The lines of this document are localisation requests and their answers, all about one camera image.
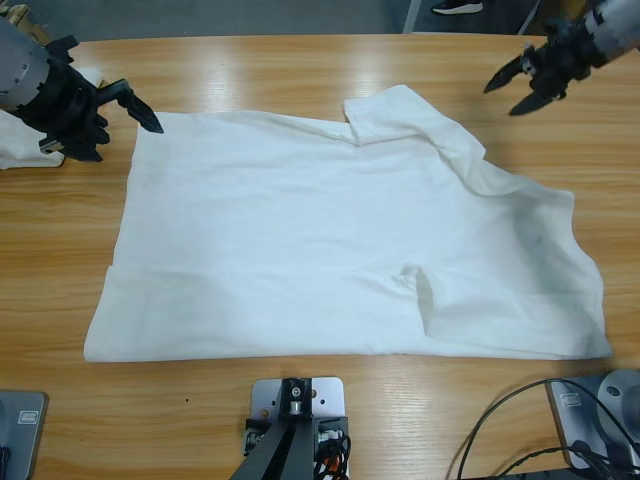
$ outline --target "cable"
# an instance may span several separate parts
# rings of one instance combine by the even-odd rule
[[[0,445],[0,480],[7,478],[7,471],[9,470],[9,459],[11,458],[11,451],[7,447]]]
[[[538,450],[536,452],[529,453],[521,457],[520,459],[516,460],[497,476],[488,477],[488,478],[490,478],[491,480],[502,480],[511,472],[511,470],[522,465],[523,463],[525,463],[527,460],[531,458],[538,457],[540,455],[544,455],[547,453],[556,453],[556,452],[563,452],[563,451],[571,452],[577,455],[579,458],[584,460],[591,468],[598,471],[600,473],[601,478],[615,478],[610,465],[607,465],[605,463],[605,462],[610,462],[610,459],[598,453],[592,452],[591,450],[589,450],[588,446],[586,445],[585,447],[552,447],[552,448],[545,448],[543,450]],[[621,473],[634,474],[635,472],[633,470],[639,471],[640,467],[634,466],[632,467],[631,471],[624,471],[624,470],[619,470],[619,471]]]
[[[351,438],[344,435],[339,440],[327,440],[322,443],[318,451],[316,466],[313,469],[314,480],[349,480],[347,464],[351,454]]]
[[[617,418],[615,418],[615,416],[609,411],[609,409],[598,399],[598,397],[596,395],[594,395],[593,393],[591,393],[589,390],[587,390],[585,387],[583,387],[582,385],[580,385],[579,383],[574,382],[573,380],[567,380],[566,378],[547,378],[544,380],[538,380],[537,382],[533,382],[530,383],[529,385],[525,385],[524,387],[518,388],[517,390],[514,390],[513,392],[511,392],[508,395],[505,395],[504,397],[502,397],[500,400],[498,400],[496,403],[494,403],[493,405],[491,405],[480,417],[480,419],[476,422],[475,426],[473,427],[473,429],[471,430],[471,433],[469,434],[469,438],[467,440],[465,449],[464,449],[464,453],[462,454],[462,458],[460,459],[460,465],[458,467],[458,474],[456,476],[456,480],[462,480],[462,472],[464,470],[464,465],[467,461],[467,457],[469,456],[469,452],[471,451],[471,446],[473,445],[473,442],[476,438],[476,436],[478,435],[478,431],[480,430],[480,427],[482,426],[482,424],[485,422],[485,420],[489,417],[489,415],[491,415],[498,407],[500,407],[500,405],[502,405],[503,403],[505,403],[506,401],[512,399],[513,397],[515,397],[516,395],[525,392],[531,388],[537,387],[539,385],[545,385],[545,384],[549,384],[549,383],[565,383],[568,385],[572,385],[576,388],[578,388],[579,390],[581,390],[582,392],[586,393],[587,396],[589,396],[594,402],[596,402],[596,404],[598,405],[598,407],[600,407],[602,409],[602,411],[609,417],[609,419],[613,422],[613,424],[616,426],[616,428],[618,428],[618,430],[620,430],[620,432],[622,433],[622,435],[624,435],[624,438],[627,440],[627,442],[629,442],[629,445],[631,446],[631,448],[633,448],[633,451],[640,456],[640,445],[638,445],[636,442],[633,441],[633,439],[631,438],[631,435],[629,435],[629,433],[624,429],[624,427],[620,424],[620,422],[618,421]],[[526,455],[525,457],[522,457],[520,460],[518,460],[517,462],[521,462],[524,463],[526,460],[528,460],[529,458],[532,458],[532,456],[538,456],[538,455],[542,455],[544,453],[554,453],[554,452],[558,452],[561,451],[562,449],[564,450],[568,450],[568,451],[572,451],[569,449],[574,449],[575,447],[556,447],[555,449],[546,449],[546,450],[539,450],[538,452],[533,452],[529,455]],[[587,463],[591,464],[590,461],[588,461],[586,458],[584,458],[585,455],[585,450],[581,449],[579,450],[581,455],[583,457],[583,459],[585,461],[587,461]],[[512,465],[510,468],[513,469],[515,467],[517,467],[518,465],[520,465],[521,463],[517,463]]]

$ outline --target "wood grain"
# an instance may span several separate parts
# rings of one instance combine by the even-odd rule
[[[87,364],[83,341],[111,263],[134,122],[105,108],[102,164],[0,172],[0,385],[49,393],[36,479],[227,478],[252,383],[338,375],[352,477],[444,479],[498,395],[543,377],[640,367],[640,59],[630,54],[536,114],[506,113],[526,79],[482,88],[526,39],[501,36],[224,37],[110,41],[78,66],[126,77],[156,110],[268,110],[342,120],[342,101],[404,83],[476,135],[487,159],[576,194],[574,231],[606,284],[608,360],[543,362],[419,356],[298,357]],[[543,390],[515,399],[478,438],[467,476],[558,444]],[[541,457],[525,470],[556,468]]]

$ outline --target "white t-shirt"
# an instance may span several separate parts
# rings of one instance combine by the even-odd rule
[[[139,129],[86,359],[610,355],[571,193],[486,162],[405,86],[345,113]]]

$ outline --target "robotic arm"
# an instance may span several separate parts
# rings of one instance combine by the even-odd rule
[[[532,77],[533,93],[510,112],[524,115],[567,95],[571,80],[584,80],[591,67],[600,68],[640,47],[640,1],[605,0],[575,22],[549,25],[549,38],[502,67],[487,84],[488,93],[508,84],[519,73]]]
[[[109,135],[98,107],[112,100],[146,130],[163,133],[153,110],[126,80],[97,88],[71,67],[68,52],[76,45],[68,36],[42,47],[0,18],[0,109],[46,134],[40,150],[101,161],[96,146],[108,143]]]

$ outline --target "floor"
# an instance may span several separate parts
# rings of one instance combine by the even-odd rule
[[[535,0],[485,0],[479,14],[431,14],[416,30],[514,34]],[[80,41],[196,35],[400,33],[410,0],[11,0],[27,3],[53,38]]]

